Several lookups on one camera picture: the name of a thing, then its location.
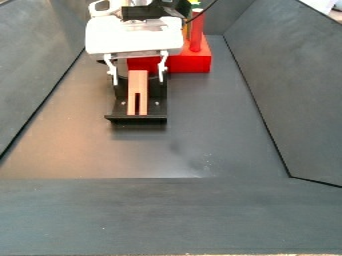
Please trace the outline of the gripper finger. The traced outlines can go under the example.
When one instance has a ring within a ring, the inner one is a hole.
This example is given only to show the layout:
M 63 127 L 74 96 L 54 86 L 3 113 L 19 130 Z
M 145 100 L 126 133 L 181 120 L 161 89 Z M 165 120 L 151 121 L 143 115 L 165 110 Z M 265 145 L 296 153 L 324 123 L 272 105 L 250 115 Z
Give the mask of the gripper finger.
M 163 73 L 167 71 L 167 67 L 166 67 L 167 58 L 169 58 L 169 51 L 167 50 L 162 50 L 161 51 L 161 62 L 158 63 L 159 82 L 165 81 Z
M 103 60 L 106 65 L 109 66 L 107 74 L 113 77 L 113 85 L 118 86 L 118 67 L 113 62 L 111 54 L 105 54 Z

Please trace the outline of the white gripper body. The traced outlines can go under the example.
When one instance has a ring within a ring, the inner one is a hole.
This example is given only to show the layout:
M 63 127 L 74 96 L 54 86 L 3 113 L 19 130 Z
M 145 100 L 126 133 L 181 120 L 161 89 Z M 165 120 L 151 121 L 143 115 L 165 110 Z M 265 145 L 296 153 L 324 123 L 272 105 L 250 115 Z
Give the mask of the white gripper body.
M 177 17 L 123 22 L 117 16 L 110 15 L 93 18 L 86 26 L 89 54 L 154 50 L 178 52 L 182 47 L 182 20 Z

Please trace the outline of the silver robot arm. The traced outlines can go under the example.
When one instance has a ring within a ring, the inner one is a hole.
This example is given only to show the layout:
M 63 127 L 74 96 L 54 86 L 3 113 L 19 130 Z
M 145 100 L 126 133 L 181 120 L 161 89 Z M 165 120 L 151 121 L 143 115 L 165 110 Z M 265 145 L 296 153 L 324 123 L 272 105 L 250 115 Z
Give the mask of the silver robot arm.
M 130 0 L 97 0 L 89 5 L 86 52 L 109 66 L 113 84 L 118 85 L 114 60 L 161 56 L 159 81 L 165 80 L 166 60 L 185 44 L 184 18 L 177 10 L 151 0 L 134 5 Z

